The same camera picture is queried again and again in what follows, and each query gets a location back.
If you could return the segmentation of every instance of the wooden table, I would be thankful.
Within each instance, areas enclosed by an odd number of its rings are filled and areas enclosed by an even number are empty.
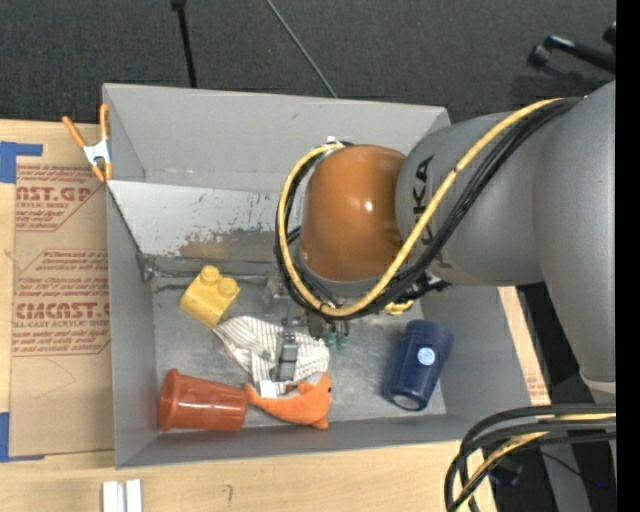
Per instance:
[[[0,141],[29,142],[34,130],[42,136],[42,125],[0,121]],[[68,137],[62,124],[46,133],[56,140]],[[0,184],[0,412],[8,408],[11,365],[14,201],[15,187]],[[457,449],[457,442],[445,442],[131,470],[115,470],[112,451],[51,455],[0,464],[0,509],[97,511],[102,482],[139,478],[145,512],[442,511],[443,480]],[[476,499],[483,511],[495,510],[487,483]]]

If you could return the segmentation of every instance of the black floor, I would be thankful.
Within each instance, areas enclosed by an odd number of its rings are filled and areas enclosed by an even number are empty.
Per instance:
[[[95,122],[104,82],[189,87],[170,0],[1,5],[0,117]],[[582,96],[615,78],[557,51],[542,70],[527,64],[551,33],[609,51],[602,35],[616,20],[615,0],[189,0],[200,88],[331,95],[272,5],[337,96],[445,106],[453,122],[543,97]],[[543,289],[525,292],[545,303]],[[547,357],[565,354],[553,316],[540,318]],[[574,395],[559,387],[575,377],[571,357],[554,361],[561,400],[588,399],[580,386]],[[539,457],[523,464],[537,480],[503,491],[504,510],[554,510]]]

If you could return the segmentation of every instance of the blue tape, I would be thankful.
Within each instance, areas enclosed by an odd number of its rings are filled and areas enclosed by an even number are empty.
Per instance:
[[[38,460],[40,455],[33,457],[9,457],[9,413],[0,413],[0,463],[14,460]]]
[[[16,182],[17,156],[42,156],[42,144],[0,142],[0,183]]]

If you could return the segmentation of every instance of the white label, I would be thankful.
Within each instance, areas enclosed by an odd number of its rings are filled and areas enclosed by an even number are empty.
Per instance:
[[[431,366],[436,361],[436,353],[429,347],[418,350],[418,361],[424,366]]]

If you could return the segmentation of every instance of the gray bin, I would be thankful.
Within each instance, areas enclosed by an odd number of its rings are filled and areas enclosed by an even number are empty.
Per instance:
[[[497,289],[452,287],[400,317],[352,323],[348,345],[331,349],[326,431],[250,406],[237,432],[161,432],[169,368],[229,385],[249,379],[213,332],[178,308],[203,265],[238,276],[231,314],[274,323],[284,314],[266,314],[262,299],[292,165],[330,136],[407,154],[449,117],[440,107],[326,98],[115,84],[103,92],[114,163],[107,208],[117,467],[460,439],[481,417],[530,404]],[[455,342],[429,407],[412,413],[382,398],[382,380],[404,325],[423,317]]]

